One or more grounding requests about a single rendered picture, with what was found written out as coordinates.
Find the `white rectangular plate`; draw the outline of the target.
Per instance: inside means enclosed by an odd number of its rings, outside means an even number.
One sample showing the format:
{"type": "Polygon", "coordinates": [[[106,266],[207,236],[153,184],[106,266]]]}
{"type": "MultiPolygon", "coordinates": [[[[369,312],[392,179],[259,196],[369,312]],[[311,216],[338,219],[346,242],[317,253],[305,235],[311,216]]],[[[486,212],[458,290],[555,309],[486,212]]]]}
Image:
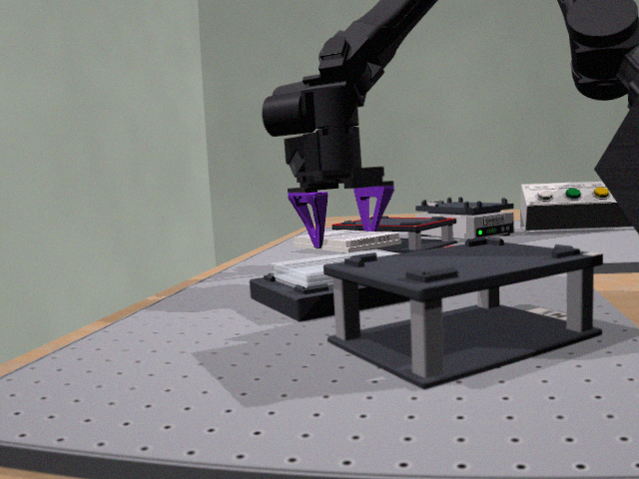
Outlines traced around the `white rectangular plate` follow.
{"type": "Polygon", "coordinates": [[[355,252],[383,246],[401,244],[398,233],[339,230],[326,232],[321,248],[316,248],[310,235],[295,237],[294,246],[321,250],[355,252]]]}

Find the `operator button panel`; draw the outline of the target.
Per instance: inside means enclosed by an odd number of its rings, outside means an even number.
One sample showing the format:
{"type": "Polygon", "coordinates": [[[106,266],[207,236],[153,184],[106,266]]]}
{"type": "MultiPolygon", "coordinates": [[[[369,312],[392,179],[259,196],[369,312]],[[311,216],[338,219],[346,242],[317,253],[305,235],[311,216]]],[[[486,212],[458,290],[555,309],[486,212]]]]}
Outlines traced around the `operator button panel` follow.
{"type": "Polygon", "coordinates": [[[603,182],[521,185],[520,228],[528,234],[634,230],[603,182]]]}

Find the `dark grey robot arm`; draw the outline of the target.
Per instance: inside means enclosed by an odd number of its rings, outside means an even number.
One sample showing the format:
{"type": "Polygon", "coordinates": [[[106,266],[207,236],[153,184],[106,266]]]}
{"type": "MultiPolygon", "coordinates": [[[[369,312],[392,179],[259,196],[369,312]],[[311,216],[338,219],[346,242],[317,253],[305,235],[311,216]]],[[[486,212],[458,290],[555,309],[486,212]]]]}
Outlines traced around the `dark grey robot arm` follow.
{"type": "MultiPolygon", "coordinates": [[[[576,89],[600,101],[628,94],[630,109],[639,95],[636,2],[557,1],[569,34],[576,89]]],[[[344,127],[349,134],[348,128],[358,126],[357,105],[363,107],[366,93],[384,74],[401,42],[436,2],[379,0],[324,43],[320,74],[279,86],[265,99],[262,116],[271,136],[304,134],[285,139],[286,163],[295,178],[297,172],[321,171],[316,129],[327,129],[330,135],[330,128],[344,127]]]]}

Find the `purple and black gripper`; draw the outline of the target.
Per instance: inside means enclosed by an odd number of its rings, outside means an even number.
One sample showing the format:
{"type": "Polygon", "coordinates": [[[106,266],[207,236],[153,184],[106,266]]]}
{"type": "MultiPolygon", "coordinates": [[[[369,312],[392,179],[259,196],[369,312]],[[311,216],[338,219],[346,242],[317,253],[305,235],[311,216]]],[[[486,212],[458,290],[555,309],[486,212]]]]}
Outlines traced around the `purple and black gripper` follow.
{"type": "Polygon", "coordinates": [[[319,132],[321,171],[297,173],[297,183],[301,187],[288,189],[289,200],[305,224],[314,247],[321,248],[323,243],[328,196],[327,192],[318,190],[338,189],[338,184],[353,189],[363,230],[377,232],[394,192],[393,181],[382,181],[384,167],[361,167],[359,127],[348,128],[349,134],[344,133],[344,127],[330,128],[330,135],[327,129],[316,132],[319,132]],[[376,197],[371,225],[370,197],[376,197]],[[313,207],[316,229],[308,204],[313,207]]]}

